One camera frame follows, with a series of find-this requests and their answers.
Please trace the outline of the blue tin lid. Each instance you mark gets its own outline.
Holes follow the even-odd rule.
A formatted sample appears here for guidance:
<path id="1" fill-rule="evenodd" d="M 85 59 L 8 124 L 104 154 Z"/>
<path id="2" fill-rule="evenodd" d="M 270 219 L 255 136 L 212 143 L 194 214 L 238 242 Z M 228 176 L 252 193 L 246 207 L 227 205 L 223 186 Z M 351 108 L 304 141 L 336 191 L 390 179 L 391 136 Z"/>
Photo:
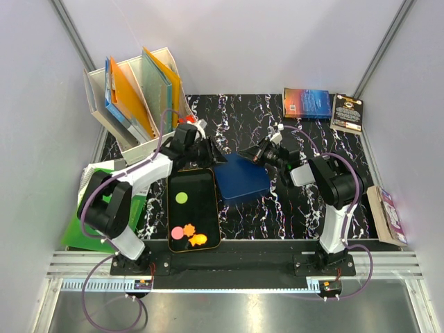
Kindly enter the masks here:
<path id="1" fill-rule="evenodd" d="M 225 155 L 226 163 L 213 168 L 217 187 L 226 204 L 245 203 L 269 193 L 271 181 L 264 167 L 240 157 Z"/>

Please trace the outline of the blue binder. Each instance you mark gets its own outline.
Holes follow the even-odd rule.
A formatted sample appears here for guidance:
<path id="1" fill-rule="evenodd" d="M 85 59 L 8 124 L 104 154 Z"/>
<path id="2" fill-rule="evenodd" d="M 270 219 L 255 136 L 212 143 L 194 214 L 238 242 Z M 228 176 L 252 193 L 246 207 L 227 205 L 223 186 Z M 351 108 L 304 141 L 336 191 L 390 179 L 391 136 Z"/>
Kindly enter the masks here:
<path id="1" fill-rule="evenodd" d="M 125 105 L 120 105 L 117 98 L 112 94 L 115 93 L 113 88 L 114 79 L 111 74 L 110 59 L 105 59 L 105 108 L 114 116 L 114 118 L 122 124 L 126 129 L 133 125 L 132 116 L 129 109 Z"/>

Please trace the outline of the green clip file folder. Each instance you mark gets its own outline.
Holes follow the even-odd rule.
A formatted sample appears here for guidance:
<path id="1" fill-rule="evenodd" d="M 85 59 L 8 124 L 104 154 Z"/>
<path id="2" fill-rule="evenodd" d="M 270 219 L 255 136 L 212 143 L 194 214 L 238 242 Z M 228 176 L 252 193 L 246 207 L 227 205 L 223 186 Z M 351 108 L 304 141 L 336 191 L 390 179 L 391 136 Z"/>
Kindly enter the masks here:
<path id="1" fill-rule="evenodd" d="M 112 169 L 99 168 L 95 164 L 91 164 L 87 168 L 85 168 L 80 179 L 78 203 L 81 202 L 87 184 L 95 171 L 104 171 L 106 173 L 113 172 Z M 139 218 L 142 214 L 142 208 L 146 202 L 147 193 L 148 187 L 145 187 L 144 189 L 142 189 L 141 192 L 139 192 L 132 198 L 130 206 L 130 218 L 128 221 L 128 225 L 132 231 L 136 230 Z M 91 250 L 102 253 L 113 252 L 112 246 L 110 246 L 108 243 L 102 244 L 99 239 L 93 239 L 83 234 L 80 226 L 80 220 L 77 217 L 77 211 L 74 212 L 74 215 L 72 216 L 71 221 L 62 236 L 61 244 L 69 248 L 77 248 L 81 250 Z"/>

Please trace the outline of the red small box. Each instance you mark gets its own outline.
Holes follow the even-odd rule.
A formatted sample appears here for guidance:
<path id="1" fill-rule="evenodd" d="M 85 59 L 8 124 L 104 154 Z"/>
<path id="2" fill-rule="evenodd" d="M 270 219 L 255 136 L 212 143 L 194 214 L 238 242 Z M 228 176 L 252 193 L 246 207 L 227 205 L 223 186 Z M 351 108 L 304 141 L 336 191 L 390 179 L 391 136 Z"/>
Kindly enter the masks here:
<path id="1" fill-rule="evenodd" d="M 193 116 L 187 115 L 186 117 L 181 117 L 178 119 L 178 123 L 195 123 L 196 120 Z"/>

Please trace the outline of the orange fish cookie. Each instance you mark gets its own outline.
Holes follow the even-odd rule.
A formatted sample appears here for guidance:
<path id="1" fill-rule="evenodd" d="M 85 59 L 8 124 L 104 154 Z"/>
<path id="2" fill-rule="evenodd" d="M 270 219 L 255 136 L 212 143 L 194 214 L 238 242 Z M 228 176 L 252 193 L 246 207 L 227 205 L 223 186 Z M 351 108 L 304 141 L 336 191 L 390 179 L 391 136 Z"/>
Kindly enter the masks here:
<path id="1" fill-rule="evenodd" d="M 188 242 L 192 246 L 200 246 L 207 242 L 207 236 L 205 234 L 194 234 L 188 239 Z"/>

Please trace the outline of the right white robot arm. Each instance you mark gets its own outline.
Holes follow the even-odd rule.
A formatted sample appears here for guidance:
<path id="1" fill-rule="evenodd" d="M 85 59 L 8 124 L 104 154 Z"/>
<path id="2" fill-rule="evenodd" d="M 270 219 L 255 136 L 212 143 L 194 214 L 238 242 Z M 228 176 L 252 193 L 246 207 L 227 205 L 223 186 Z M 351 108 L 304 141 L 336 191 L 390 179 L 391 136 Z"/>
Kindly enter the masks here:
<path id="1" fill-rule="evenodd" d="M 337 270 L 340 260 L 348 254 L 348 229 L 357 203 L 368 187 L 366 179 L 338 153 L 323 153 L 302 164 L 300 151 L 290 151 L 268 138 L 238 155 L 253 164 L 275 167 L 288 187 L 316 184 L 326 209 L 315 267 L 323 275 Z"/>

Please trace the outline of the white file organizer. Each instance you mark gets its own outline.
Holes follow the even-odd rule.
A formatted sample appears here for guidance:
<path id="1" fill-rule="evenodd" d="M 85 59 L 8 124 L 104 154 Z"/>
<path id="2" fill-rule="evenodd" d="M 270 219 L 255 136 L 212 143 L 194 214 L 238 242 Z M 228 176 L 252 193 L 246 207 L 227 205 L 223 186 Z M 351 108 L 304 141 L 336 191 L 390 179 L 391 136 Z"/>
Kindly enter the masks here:
<path id="1" fill-rule="evenodd" d="M 179 123 L 198 120 L 185 97 L 176 62 L 166 47 L 142 49 L 121 62 L 83 73 L 91 115 L 114 136 L 128 164 L 143 160 Z"/>

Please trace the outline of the yellow orange folder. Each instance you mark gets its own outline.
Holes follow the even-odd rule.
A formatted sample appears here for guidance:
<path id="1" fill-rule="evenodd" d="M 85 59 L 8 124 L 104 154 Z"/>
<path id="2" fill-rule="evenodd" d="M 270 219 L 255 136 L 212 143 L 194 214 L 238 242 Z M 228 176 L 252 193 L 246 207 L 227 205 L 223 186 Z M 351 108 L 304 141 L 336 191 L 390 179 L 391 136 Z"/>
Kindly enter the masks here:
<path id="1" fill-rule="evenodd" d="M 167 48 L 149 52 L 152 54 L 156 63 L 160 66 L 161 70 L 165 73 L 172 84 L 172 108 L 165 110 L 162 115 L 164 116 L 167 112 L 172 114 L 173 131 L 178 126 L 181 93 L 181 79 L 176 67 L 176 62 L 173 59 L 172 53 Z"/>

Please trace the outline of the black gold-rimmed tray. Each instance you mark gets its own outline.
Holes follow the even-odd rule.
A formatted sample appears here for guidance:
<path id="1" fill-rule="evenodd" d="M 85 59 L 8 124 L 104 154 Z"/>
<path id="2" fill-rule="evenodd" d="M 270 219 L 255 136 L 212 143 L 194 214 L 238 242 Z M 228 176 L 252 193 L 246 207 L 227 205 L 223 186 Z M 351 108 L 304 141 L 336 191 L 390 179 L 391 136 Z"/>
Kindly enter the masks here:
<path id="1" fill-rule="evenodd" d="M 176 194 L 185 192 L 188 200 L 185 204 L 178 204 Z M 174 253 L 213 249 L 221 242 L 219 211 L 216 198 L 216 183 L 211 169 L 193 169 L 179 171 L 167 181 L 167 220 L 168 245 Z M 195 234 L 205 234 L 207 242 L 200 246 L 192 246 L 187 237 L 174 240 L 171 230 L 192 224 Z"/>

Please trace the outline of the green round cookie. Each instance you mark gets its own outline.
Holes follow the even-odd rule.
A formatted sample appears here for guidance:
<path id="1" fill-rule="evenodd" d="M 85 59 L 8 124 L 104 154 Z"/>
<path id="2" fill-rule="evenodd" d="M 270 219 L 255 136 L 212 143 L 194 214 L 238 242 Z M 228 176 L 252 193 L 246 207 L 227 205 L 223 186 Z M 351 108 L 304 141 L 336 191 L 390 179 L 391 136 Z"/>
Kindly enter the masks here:
<path id="1" fill-rule="evenodd" d="M 176 194 L 175 200 L 178 204 L 185 204 L 188 200 L 188 195 L 185 192 L 179 192 Z"/>

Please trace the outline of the orange flower cookie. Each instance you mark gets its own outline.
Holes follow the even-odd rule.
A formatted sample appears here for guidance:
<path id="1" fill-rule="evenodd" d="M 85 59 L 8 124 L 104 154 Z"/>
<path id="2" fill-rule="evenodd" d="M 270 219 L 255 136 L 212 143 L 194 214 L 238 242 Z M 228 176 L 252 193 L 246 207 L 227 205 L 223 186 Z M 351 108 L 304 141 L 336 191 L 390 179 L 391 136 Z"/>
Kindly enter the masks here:
<path id="1" fill-rule="evenodd" d="M 192 237 L 195 234 L 195 232 L 196 232 L 195 227 L 190 223 L 188 223 L 183 227 L 183 234 L 187 237 Z"/>

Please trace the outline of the black paperback book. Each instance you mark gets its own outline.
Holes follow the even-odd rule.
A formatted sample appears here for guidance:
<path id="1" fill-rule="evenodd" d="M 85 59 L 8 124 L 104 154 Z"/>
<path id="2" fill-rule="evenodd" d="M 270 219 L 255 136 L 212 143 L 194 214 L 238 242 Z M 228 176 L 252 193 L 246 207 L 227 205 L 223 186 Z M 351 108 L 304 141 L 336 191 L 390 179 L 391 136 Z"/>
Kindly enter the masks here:
<path id="1" fill-rule="evenodd" d="M 335 94 L 330 128 L 356 135 L 362 134 L 364 102 L 345 94 Z"/>

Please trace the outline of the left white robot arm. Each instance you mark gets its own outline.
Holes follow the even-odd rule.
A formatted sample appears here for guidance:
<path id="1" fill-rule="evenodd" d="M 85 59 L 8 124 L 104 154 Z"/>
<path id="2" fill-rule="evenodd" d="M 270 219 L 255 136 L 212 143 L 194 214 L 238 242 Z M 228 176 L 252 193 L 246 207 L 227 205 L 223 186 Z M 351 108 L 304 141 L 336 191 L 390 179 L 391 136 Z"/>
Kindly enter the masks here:
<path id="1" fill-rule="evenodd" d="M 143 160 L 120 171 L 95 171 L 90 178 L 77 217 L 87 237 L 109 242 L 116 254 L 126 257 L 126 267 L 136 275 L 145 273 L 150 258 L 144 242 L 129 226 L 134 196 L 152 183 L 168 178 L 187 163 L 212 167 L 226 163 L 214 140 L 205 134 L 207 123 L 181 123 L 164 143 Z"/>

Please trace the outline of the pink round cookie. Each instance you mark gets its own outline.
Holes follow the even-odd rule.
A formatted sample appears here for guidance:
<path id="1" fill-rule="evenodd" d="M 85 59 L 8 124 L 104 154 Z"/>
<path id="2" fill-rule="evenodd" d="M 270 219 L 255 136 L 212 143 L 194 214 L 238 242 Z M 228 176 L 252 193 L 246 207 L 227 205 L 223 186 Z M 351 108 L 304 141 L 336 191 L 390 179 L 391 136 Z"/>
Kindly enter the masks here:
<path id="1" fill-rule="evenodd" d="M 174 240 L 179 240 L 184 237 L 184 230 L 180 226 L 176 226 L 171 230 L 171 238 Z"/>

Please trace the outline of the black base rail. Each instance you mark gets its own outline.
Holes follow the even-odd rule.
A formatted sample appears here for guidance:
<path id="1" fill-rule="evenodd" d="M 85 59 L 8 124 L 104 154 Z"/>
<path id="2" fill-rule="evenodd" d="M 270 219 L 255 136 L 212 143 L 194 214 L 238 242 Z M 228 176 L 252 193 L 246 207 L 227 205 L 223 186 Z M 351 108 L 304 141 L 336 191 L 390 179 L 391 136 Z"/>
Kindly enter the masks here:
<path id="1" fill-rule="evenodd" d="M 314 278 L 356 275 L 352 256 L 338 268 L 318 270 L 314 240 L 223 240 L 213 249 L 174 253 L 165 240 L 146 241 L 137 263 L 123 257 L 112 260 L 113 276 L 133 278 L 154 274 L 155 291 L 240 293 L 295 292 L 308 289 Z"/>

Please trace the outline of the teal speckled folder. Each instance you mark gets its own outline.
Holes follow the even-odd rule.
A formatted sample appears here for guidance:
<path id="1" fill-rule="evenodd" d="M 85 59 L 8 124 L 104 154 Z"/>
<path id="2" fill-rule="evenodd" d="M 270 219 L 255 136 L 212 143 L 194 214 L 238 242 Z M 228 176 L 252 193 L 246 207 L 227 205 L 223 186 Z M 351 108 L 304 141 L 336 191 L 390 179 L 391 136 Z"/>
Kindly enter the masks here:
<path id="1" fill-rule="evenodd" d="M 172 84 L 146 48 L 142 49 L 142 92 L 155 125 L 163 125 L 164 133 L 171 132 L 172 114 L 162 114 L 172 108 Z"/>

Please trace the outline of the blue orange book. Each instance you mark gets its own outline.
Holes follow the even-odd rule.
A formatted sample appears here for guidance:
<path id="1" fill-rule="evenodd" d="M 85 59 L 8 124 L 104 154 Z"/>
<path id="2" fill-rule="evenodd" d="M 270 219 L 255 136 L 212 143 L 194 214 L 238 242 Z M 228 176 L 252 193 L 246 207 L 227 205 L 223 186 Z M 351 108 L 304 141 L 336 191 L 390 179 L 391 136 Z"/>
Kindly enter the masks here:
<path id="1" fill-rule="evenodd" d="M 282 93 L 285 118 L 330 119 L 332 106 L 327 90 L 285 87 Z"/>

